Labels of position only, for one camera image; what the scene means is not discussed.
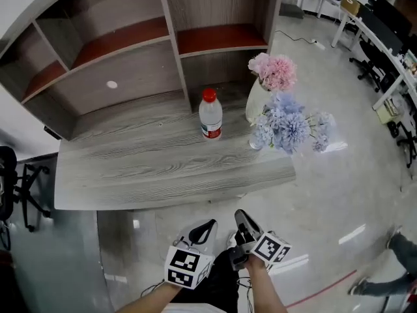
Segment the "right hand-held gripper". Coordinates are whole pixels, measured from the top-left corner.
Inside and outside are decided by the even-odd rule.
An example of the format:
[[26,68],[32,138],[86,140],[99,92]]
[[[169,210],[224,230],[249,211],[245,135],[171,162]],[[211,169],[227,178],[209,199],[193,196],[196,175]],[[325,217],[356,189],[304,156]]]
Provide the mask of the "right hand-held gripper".
[[280,264],[291,250],[291,245],[273,232],[264,232],[260,225],[244,210],[235,211],[237,246],[229,253],[234,271],[244,268],[249,255],[257,256],[266,265]]

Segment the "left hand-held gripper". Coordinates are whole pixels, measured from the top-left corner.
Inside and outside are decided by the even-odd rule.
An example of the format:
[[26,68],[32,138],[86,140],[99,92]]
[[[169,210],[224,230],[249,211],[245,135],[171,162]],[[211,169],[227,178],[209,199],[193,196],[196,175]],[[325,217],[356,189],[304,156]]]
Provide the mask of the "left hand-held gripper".
[[169,247],[164,280],[182,288],[196,288],[208,277],[214,263],[218,223],[199,220],[183,228]]

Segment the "person's right forearm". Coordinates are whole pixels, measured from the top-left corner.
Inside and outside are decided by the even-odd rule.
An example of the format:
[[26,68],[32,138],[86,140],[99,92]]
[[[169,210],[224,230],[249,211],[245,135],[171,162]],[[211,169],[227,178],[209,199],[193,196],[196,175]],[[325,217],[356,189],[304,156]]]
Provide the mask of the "person's right forearm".
[[252,285],[254,313],[288,313],[274,288],[264,261],[250,254],[245,268]]

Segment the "person's left forearm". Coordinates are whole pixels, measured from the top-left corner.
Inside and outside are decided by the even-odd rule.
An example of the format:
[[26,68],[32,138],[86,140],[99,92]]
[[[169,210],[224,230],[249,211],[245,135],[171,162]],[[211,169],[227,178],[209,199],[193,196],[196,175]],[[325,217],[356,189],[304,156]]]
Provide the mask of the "person's left forearm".
[[182,288],[167,282],[143,297],[118,309],[116,313],[162,313]]

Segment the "grey wooden shelf unit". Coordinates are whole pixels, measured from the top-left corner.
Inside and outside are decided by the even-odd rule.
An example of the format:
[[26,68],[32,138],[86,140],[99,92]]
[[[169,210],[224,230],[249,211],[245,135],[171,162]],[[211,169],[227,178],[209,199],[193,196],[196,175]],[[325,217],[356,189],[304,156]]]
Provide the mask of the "grey wooden shelf unit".
[[[295,179],[249,145],[248,61],[272,51],[281,0],[0,0],[0,86],[61,139],[55,207],[228,199]],[[116,89],[106,83],[115,81]],[[203,137],[213,88],[222,135]]]

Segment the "white office desk row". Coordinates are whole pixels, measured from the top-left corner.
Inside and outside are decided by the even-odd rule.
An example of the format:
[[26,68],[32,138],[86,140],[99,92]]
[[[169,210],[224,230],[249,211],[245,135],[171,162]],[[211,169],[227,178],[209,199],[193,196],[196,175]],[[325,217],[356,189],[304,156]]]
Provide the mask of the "white office desk row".
[[[341,6],[341,2],[336,0],[320,0],[317,5],[317,17],[320,18],[322,14],[322,8],[323,8],[323,1],[328,1],[334,6],[337,6],[339,8],[339,11],[341,12],[341,21],[340,25],[338,27],[338,30],[336,31],[331,47],[335,48],[337,43],[340,40],[341,34],[345,28],[345,26],[348,23],[348,20],[352,21],[357,27],[358,27],[358,34],[355,35],[354,39],[351,42],[351,45],[349,46],[349,49],[353,49],[356,43],[359,41],[360,35],[363,33],[365,36],[370,39],[370,41],[387,56],[387,58],[390,60],[390,62],[395,66],[395,69],[399,73],[399,76],[395,79],[394,83],[388,88],[388,90],[383,94],[383,96],[376,101],[376,103],[372,106],[374,111],[377,111],[382,105],[385,100],[388,100],[395,92],[397,87],[400,85],[401,82],[405,82],[405,85],[407,86],[407,93],[410,95],[412,102],[417,107],[417,81],[414,79],[414,77],[411,74],[411,71],[409,69],[405,69],[399,59],[399,56],[393,55],[393,51],[391,48],[387,48],[384,43],[377,37],[377,35],[363,22],[361,18],[358,18],[354,16],[352,13],[350,13],[348,10],[343,8]],[[304,3],[304,0],[298,0],[298,6],[302,8],[302,5]]]

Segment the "person's black trousers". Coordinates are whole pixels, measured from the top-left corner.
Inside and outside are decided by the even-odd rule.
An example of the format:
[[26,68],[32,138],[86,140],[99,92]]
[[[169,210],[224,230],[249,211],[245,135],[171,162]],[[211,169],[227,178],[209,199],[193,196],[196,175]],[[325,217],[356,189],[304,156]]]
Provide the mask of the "person's black trousers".
[[181,289],[171,303],[205,303],[226,313],[238,313],[239,274],[232,268],[230,251],[232,248],[216,257],[209,276],[196,289]]

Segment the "person's white shirt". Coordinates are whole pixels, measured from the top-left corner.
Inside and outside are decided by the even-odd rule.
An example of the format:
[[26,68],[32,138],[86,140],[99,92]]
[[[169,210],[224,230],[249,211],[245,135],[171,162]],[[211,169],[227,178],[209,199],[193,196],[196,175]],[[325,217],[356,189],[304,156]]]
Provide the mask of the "person's white shirt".
[[227,313],[207,303],[169,303],[162,313]]

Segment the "blue flower bunch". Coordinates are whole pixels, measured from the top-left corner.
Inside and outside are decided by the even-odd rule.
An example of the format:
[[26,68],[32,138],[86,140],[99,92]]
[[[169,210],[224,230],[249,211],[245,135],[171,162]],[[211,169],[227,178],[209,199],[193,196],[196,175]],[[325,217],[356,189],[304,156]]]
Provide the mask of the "blue flower bunch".
[[323,153],[335,135],[336,121],[328,112],[304,112],[290,93],[277,92],[265,105],[253,126],[250,140],[292,155],[308,140],[313,151]]

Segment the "red-capped water bottle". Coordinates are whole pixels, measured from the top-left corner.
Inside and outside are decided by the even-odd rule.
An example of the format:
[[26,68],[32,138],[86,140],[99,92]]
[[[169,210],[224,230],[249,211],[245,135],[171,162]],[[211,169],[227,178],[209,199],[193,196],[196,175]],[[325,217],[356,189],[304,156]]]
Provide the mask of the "red-capped water bottle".
[[213,88],[205,88],[199,105],[199,118],[203,137],[214,141],[222,135],[223,110]]

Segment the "white vase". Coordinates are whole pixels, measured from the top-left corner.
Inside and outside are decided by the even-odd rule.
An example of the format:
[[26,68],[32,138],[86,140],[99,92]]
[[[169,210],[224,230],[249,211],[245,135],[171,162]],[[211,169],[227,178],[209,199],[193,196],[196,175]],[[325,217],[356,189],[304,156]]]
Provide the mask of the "white vase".
[[262,84],[260,77],[256,77],[246,103],[246,120],[254,125],[257,117],[263,113],[265,105],[270,101],[275,91],[271,91]]

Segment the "pink flower bunch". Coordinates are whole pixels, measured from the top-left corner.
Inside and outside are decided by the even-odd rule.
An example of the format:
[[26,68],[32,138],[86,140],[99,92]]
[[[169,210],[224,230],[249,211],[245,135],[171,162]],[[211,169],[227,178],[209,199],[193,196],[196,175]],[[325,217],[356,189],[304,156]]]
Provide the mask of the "pink flower bunch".
[[297,81],[297,66],[286,55],[260,53],[248,61],[248,68],[267,91],[290,91]]

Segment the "pale yellow bin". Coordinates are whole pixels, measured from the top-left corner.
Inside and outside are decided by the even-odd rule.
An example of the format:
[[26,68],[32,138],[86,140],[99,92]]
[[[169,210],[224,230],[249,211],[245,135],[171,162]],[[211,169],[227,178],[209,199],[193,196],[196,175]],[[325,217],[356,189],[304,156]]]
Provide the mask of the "pale yellow bin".
[[377,116],[381,124],[386,125],[389,122],[396,122],[404,114],[403,101],[398,98],[389,98],[376,109]]

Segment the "black mesh office chair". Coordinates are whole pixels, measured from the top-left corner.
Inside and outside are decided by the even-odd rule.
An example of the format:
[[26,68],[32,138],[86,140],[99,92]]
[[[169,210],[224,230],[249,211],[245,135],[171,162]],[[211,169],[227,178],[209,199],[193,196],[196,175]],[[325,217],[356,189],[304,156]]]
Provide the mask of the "black mesh office chair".
[[10,218],[15,203],[22,203],[23,221],[25,227],[34,232],[35,227],[28,224],[27,202],[30,202],[46,218],[51,213],[39,206],[30,193],[30,188],[41,172],[48,175],[47,166],[23,165],[23,174],[18,176],[16,171],[17,158],[14,150],[8,146],[0,146],[0,221]]

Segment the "cardboard box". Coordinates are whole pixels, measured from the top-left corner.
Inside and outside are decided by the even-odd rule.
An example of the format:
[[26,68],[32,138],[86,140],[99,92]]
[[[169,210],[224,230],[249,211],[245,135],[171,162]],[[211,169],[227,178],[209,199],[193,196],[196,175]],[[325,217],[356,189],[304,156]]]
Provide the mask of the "cardboard box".
[[360,10],[361,4],[357,0],[341,0],[340,7],[353,16],[356,16]]

